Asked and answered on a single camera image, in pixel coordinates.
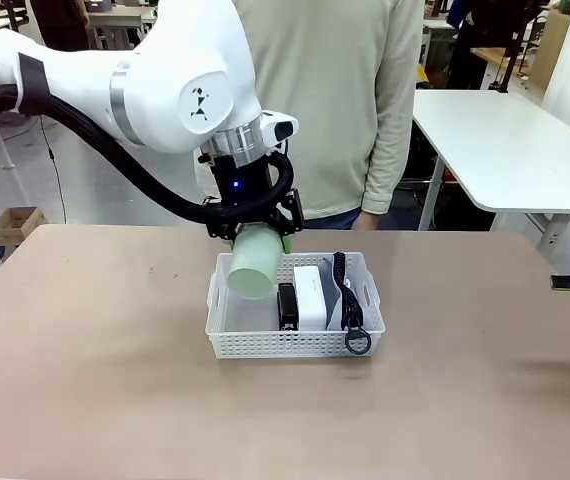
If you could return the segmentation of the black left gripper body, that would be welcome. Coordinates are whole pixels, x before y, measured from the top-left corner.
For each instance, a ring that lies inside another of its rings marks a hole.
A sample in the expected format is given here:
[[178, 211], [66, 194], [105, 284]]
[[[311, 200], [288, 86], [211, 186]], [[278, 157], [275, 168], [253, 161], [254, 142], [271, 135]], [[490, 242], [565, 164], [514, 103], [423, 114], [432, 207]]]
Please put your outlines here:
[[204, 206], [250, 212], [219, 215], [222, 219], [205, 223], [208, 229], [238, 229], [250, 223], [291, 228], [291, 219], [282, 212], [291, 212], [291, 162], [286, 155], [274, 152], [239, 168], [232, 157], [218, 157], [209, 167], [220, 201], [208, 200]]

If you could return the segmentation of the pale green plastic cup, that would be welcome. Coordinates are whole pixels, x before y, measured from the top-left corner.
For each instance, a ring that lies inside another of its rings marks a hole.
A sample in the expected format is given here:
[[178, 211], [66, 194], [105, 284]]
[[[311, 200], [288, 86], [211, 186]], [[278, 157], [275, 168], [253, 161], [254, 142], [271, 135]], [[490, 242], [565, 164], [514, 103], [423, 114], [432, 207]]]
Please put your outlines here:
[[229, 288], [245, 299], [269, 296], [283, 253], [281, 236], [274, 229], [263, 223], [242, 226], [232, 247]]

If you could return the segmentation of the white rectangular box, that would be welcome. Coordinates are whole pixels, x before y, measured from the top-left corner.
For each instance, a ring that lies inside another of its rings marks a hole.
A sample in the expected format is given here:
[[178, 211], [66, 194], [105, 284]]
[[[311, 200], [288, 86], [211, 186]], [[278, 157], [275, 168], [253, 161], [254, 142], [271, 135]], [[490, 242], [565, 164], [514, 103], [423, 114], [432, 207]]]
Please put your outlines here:
[[296, 266], [293, 269], [294, 288], [300, 331], [324, 331], [327, 307], [317, 266]]

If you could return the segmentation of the black stapler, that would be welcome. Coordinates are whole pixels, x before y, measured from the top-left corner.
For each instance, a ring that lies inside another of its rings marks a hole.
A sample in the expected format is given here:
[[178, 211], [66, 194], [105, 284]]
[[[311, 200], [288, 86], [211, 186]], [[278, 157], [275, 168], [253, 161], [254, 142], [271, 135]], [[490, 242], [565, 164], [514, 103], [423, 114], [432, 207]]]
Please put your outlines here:
[[281, 331], [299, 329], [299, 310], [293, 283], [284, 282], [277, 286], [278, 325]]

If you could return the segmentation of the grey CAMPUS pencil case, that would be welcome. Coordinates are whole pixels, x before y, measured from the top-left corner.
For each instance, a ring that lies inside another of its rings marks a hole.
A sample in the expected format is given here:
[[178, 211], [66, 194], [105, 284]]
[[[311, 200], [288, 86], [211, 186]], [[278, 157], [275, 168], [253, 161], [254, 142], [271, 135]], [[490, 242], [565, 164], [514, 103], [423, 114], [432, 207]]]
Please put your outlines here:
[[343, 344], [353, 355], [370, 352], [372, 338], [364, 328], [363, 308], [347, 277], [347, 258], [335, 252], [323, 259], [319, 275], [327, 312], [326, 330], [343, 333]]

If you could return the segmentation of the white perforated plastic basket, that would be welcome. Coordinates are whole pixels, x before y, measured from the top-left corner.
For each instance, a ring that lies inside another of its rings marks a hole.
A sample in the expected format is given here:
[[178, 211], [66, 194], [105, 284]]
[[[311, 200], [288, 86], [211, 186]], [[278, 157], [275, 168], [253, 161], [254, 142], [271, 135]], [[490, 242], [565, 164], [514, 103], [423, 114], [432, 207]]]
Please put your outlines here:
[[[365, 356], [374, 354], [385, 333], [380, 311], [380, 297], [365, 257], [361, 252], [347, 252], [346, 279], [358, 299], [369, 339], [352, 347]], [[278, 325], [277, 294], [265, 299], [246, 300], [232, 292], [227, 284], [232, 255], [217, 256], [210, 278], [207, 298], [208, 316], [205, 333], [219, 359], [327, 358], [352, 357], [345, 344], [347, 332], [338, 325], [314, 331], [281, 331]]]

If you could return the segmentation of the person in beige sweater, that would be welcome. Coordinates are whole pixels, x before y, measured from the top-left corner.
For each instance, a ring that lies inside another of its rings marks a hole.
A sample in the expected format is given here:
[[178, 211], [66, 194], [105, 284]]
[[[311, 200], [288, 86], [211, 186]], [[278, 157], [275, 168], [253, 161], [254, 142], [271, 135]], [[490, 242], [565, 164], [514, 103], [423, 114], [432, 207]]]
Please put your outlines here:
[[405, 171], [424, 0], [233, 0], [263, 108], [297, 118], [289, 158], [313, 229], [389, 210]]

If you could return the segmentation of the large white table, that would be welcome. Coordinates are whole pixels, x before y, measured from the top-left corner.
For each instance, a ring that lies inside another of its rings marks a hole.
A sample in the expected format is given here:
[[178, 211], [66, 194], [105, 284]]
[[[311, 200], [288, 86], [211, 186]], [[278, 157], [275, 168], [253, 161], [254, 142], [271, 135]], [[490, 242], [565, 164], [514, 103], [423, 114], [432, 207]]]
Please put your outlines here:
[[413, 120], [437, 154], [419, 221], [428, 229], [445, 171], [479, 209], [522, 213], [549, 255], [570, 222], [570, 126], [518, 95], [419, 90]]

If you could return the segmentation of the black stand pole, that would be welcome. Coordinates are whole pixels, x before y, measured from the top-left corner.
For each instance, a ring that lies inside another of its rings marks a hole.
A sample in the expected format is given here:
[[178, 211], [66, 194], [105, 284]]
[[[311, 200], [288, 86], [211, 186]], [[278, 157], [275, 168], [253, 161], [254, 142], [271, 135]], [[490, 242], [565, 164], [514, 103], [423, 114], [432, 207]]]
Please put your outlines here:
[[496, 88], [499, 93], [507, 93], [509, 81], [516, 64], [519, 49], [522, 44], [527, 24], [537, 15], [536, 11], [539, 5], [539, 0], [519, 0], [523, 9], [518, 16], [518, 24], [516, 30], [516, 37], [512, 40], [511, 44], [506, 48], [505, 53], [508, 58], [508, 63], [505, 68], [500, 85]]

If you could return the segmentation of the grey background workbench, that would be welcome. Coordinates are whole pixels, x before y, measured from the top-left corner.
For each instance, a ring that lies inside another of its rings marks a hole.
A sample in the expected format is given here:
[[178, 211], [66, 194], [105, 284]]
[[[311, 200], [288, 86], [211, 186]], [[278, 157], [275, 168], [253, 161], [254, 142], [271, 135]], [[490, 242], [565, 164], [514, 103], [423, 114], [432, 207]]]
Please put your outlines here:
[[94, 50], [132, 50], [157, 19], [152, 6], [114, 5], [110, 10], [89, 12], [89, 46]]

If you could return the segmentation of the wooden top desk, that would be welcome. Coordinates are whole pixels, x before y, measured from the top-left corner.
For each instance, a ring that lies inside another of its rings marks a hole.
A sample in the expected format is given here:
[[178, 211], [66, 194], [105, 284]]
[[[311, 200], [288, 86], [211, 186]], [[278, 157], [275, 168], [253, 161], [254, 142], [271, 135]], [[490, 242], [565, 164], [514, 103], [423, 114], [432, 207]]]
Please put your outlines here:
[[[495, 89], [500, 85], [508, 58], [504, 48], [472, 48], [471, 53], [487, 63], [481, 88]], [[519, 54], [512, 72], [508, 92], [524, 92], [528, 89], [529, 63], [523, 54]]]

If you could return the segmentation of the background person in dark clothes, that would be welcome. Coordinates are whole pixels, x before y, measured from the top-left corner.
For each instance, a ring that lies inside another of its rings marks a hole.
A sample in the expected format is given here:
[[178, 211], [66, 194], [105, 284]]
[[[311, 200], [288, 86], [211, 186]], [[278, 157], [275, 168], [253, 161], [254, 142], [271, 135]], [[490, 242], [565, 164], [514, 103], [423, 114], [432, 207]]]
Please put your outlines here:
[[487, 62], [472, 48], [505, 48], [516, 25], [514, 0], [454, 0], [447, 23], [457, 32], [450, 58], [447, 89], [479, 90]]

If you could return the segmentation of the background person in black trousers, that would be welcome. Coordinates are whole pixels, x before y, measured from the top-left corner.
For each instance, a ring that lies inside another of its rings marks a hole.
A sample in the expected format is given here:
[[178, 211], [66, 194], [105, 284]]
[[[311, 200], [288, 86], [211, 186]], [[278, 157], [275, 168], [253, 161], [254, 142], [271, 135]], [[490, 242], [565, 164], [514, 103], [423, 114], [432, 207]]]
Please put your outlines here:
[[84, 0], [29, 0], [48, 48], [76, 52], [89, 49], [89, 16]]

